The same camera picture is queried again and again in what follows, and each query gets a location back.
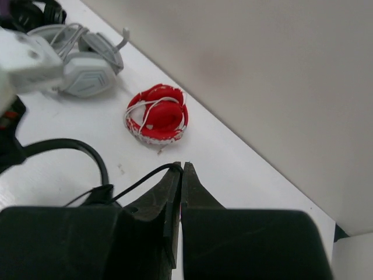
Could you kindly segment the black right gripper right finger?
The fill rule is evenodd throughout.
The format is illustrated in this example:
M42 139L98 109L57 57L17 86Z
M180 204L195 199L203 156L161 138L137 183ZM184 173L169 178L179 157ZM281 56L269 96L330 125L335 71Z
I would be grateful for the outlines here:
M192 163L182 176L185 279L332 279L319 230L296 210L227 209Z

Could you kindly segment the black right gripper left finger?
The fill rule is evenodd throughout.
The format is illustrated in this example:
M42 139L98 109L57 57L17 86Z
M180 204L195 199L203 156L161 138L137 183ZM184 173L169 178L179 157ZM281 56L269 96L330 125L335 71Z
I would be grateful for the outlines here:
M2 279L170 279L177 262L180 163L120 206L113 186L76 207L14 206L1 212Z

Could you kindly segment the black Panasonic wired headphones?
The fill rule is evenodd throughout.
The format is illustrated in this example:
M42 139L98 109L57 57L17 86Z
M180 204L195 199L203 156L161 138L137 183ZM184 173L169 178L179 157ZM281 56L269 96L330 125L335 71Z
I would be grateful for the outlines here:
M33 188L35 205L59 205L78 190L86 192L68 202L68 207L85 195L103 191L110 185L109 173L99 153L90 145L68 138L48 139L24 147L26 158L43 153L59 151L55 163L42 164Z

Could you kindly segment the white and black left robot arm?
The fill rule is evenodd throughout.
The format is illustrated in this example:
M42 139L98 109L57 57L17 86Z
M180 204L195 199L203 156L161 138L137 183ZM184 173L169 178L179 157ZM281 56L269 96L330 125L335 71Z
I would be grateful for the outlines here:
M50 89L63 79L62 59L45 39L1 29L1 172L27 158L16 138L26 112L18 95Z

